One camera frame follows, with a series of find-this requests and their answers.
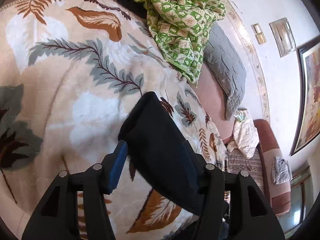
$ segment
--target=white cloth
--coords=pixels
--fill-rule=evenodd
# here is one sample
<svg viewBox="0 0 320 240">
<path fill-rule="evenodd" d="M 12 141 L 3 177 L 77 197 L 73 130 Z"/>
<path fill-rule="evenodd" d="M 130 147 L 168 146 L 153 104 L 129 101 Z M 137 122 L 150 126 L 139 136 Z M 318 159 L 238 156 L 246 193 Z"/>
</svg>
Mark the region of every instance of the white cloth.
<svg viewBox="0 0 320 240">
<path fill-rule="evenodd" d="M 250 159 L 259 143 L 258 130 L 254 126 L 249 110 L 239 112 L 244 116 L 244 119 L 241 122 L 236 120 L 233 128 L 233 140 L 229 142 L 227 149 L 232 152 L 233 149 L 238 148 L 245 158 Z"/>
<path fill-rule="evenodd" d="M 292 173 L 289 161 L 285 160 L 284 158 L 278 156 L 275 157 L 271 173 L 274 184 L 282 184 L 292 180 Z"/>
</svg>

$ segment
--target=picture frame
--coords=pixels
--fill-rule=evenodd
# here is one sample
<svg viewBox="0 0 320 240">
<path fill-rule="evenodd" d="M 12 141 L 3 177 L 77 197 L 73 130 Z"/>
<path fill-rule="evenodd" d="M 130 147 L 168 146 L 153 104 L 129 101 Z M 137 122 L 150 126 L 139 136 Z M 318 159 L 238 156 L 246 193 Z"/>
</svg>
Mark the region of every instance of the picture frame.
<svg viewBox="0 0 320 240">
<path fill-rule="evenodd" d="M 296 43 L 288 22 L 288 19 L 282 18 L 280 20 L 269 23 L 273 36 L 275 37 L 278 46 L 280 57 L 288 55 L 295 51 Z"/>
<path fill-rule="evenodd" d="M 320 134 L 320 36 L 297 49 L 300 69 L 300 113 L 291 155 Z"/>
</svg>

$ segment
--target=framed painting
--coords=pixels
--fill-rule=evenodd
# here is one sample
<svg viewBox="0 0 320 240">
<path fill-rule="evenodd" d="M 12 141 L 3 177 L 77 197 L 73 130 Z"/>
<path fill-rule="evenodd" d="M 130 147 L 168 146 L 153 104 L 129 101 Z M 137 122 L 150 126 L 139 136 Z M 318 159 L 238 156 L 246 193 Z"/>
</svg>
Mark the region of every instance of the framed painting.
<svg viewBox="0 0 320 240">
<path fill-rule="evenodd" d="M 297 49 L 301 76 L 301 105 L 291 155 L 320 133 L 320 36 Z"/>
</svg>

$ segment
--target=striped cushion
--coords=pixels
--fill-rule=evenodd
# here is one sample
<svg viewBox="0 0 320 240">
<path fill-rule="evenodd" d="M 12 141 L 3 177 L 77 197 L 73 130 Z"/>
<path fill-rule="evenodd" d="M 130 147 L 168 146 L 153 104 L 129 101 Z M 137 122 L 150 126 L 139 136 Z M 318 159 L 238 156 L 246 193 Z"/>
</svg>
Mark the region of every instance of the striped cushion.
<svg viewBox="0 0 320 240">
<path fill-rule="evenodd" d="M 254 152 L 253 157 L 249 160 L 246 159 L 238 149 L 234 149 L 231 153 L 228 152 L 228 164 L 229 172 L 231 173 L 239 173 L 239 171 L 248 171 L 251 177 L 257 183 L 261 192 L 264 194 L 262 165 L 257 148 Z"/>
</svg>

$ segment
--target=sofa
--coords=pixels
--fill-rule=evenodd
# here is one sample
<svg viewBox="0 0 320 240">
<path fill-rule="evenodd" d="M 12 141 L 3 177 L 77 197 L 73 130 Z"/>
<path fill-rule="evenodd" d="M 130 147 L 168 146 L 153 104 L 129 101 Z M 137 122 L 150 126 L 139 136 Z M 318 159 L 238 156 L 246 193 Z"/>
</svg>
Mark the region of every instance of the sofa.
<svg viewBox="0 0 320 240">
<path fill-rule="evenodd" d="M 228 153 L 228 171 L 231 173 L 248 171 L 269 201 L 276 216 L 281 216 L 290 210 L 290 182 L 274 184 L 271 169 L 275 156 L 283 157 L 283 155 L 269 123 L 266 120 L 257 119 L 254 125 L 260 140 L 254 156 L 247 160 L 238 149 L 233 150 Z"/>
</svg>

